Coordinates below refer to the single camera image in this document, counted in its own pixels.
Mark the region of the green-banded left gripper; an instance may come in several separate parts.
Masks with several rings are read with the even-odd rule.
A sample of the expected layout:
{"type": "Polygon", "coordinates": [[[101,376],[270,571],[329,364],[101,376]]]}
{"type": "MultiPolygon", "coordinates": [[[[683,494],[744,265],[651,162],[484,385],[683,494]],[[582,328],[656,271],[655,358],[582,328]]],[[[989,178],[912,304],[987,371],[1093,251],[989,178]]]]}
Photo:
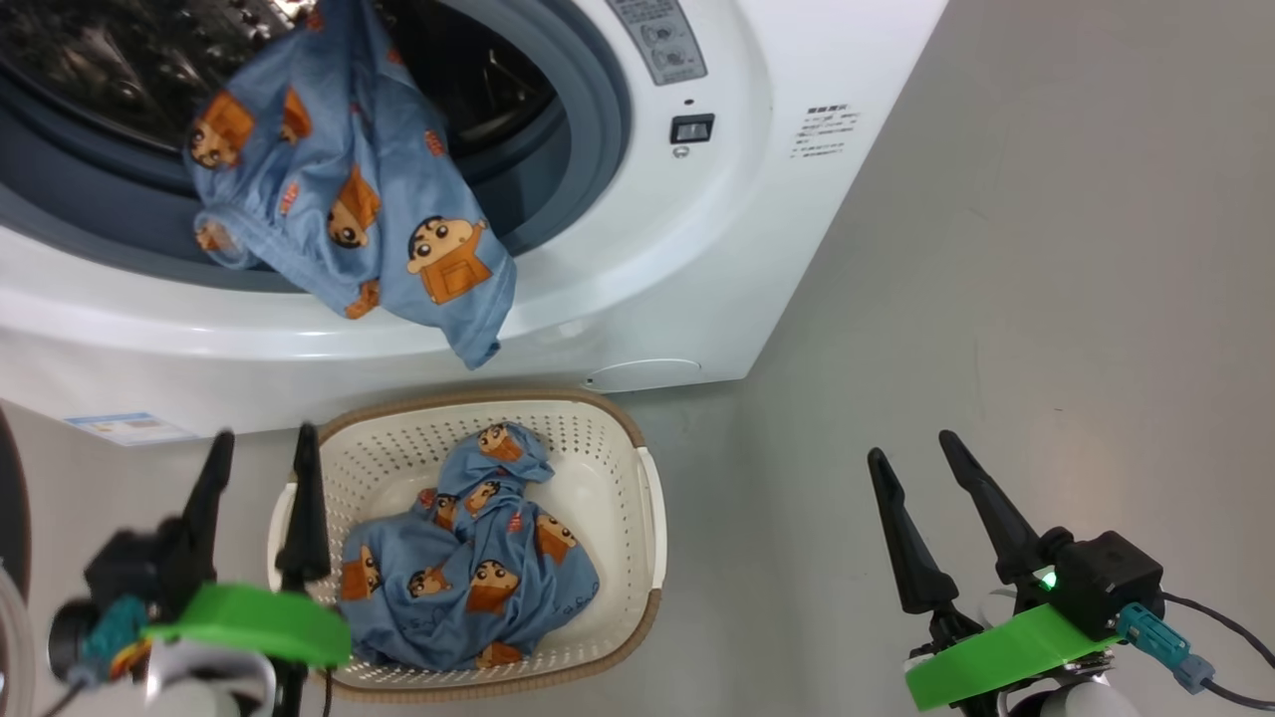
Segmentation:
{"type": "Polygon", "coordinates": [[[233,455],[235,432],[219,431],[181,517],[164,522],[163,611],[181,615],[144,632],[147,716],[297,716],[310,674],[351,662],[351,626],[301,595],[332,575],[317,427],[300,427],[293,454],[293,506],[275,554],[280,592],[215,583],[219,505],[233,455]]]}

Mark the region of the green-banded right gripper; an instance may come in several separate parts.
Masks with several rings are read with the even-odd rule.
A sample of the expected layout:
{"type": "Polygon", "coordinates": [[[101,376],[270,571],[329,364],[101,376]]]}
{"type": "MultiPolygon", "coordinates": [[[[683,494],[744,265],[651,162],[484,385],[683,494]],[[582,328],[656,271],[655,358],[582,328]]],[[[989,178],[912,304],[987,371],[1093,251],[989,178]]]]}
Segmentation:
{"type": "MultiPolygon", "coordinates": [[[[1056,527],[1038,535],[1000,485],[952,430],[938,431],[952,477],[975,506],[996,555],[1003,586],[1057,586],[1058,549],[1071,535],[1056,527]]],[[[912,651],[904,683],[921,713],[951,708],[963,716],[1122,716],[1125,694],[1104,676],[1119,609],[1068,606],[1048,600],[987,626],[955,607],[959,589],[938,569],[905,491],[882,449],[867,454],[881,529],[901,611],[929,616],[929,642],[912,651]]]]}

